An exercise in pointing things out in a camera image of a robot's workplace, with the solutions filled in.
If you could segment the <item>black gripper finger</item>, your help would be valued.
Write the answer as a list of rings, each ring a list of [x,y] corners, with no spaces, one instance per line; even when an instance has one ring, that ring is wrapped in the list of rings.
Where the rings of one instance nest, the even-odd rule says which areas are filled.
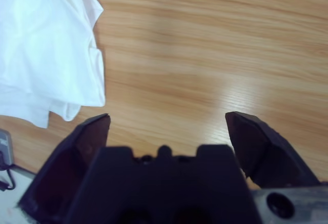
[[[111,119],[91,117],[78,125],[46,160],[20,199],[33,219],[63,219],[98,150],[105,147]]]
[[[235,156],[253,183],[261,188],[321,184],[290,143],[267,123],[241,112],[226,113],[225,119]]]

